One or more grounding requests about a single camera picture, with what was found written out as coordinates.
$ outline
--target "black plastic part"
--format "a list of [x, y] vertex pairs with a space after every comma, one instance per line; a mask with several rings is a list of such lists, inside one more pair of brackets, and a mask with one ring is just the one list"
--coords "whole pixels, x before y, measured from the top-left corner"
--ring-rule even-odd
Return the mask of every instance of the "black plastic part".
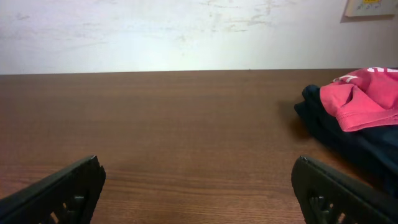
[[315, 159], [297, 159], [292, 185], [307, 224], [398, 223], [397, 199]]
[[0, 224], [89, 223], [105, 183], [96, 156], [0, 200]]

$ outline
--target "pink shirt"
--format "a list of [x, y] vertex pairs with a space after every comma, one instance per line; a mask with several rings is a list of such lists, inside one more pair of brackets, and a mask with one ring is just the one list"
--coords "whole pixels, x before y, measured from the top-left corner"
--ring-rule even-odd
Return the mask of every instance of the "pink shirt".
[[343, 131], [398, 124], [398, 70], [351, 72], [321, 87], [320, 98]]

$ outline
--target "yellow label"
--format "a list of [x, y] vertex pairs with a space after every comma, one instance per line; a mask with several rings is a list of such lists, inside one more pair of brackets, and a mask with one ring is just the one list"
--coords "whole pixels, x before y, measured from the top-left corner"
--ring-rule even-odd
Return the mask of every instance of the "yellow label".
[[363, 3], [369, 4], [369, 3], [378, 3], [380, 0], [363, 0]]

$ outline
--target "brown wooden surface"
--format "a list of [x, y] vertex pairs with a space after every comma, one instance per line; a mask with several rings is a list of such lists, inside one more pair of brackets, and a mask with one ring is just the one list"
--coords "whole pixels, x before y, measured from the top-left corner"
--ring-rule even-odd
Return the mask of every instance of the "brown wooden surface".
[[92, 223], [303, 223], [301, 154], [342, 170], [295, 114], [349, 70], [0, 76], [0, 197], [95, 154]]

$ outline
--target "electrical outlet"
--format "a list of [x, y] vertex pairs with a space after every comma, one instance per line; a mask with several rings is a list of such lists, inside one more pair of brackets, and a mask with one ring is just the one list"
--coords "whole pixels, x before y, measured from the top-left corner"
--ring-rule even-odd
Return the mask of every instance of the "electrical outlet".
[[394, 15], [398, 0], [348, 0], [345, 16]]

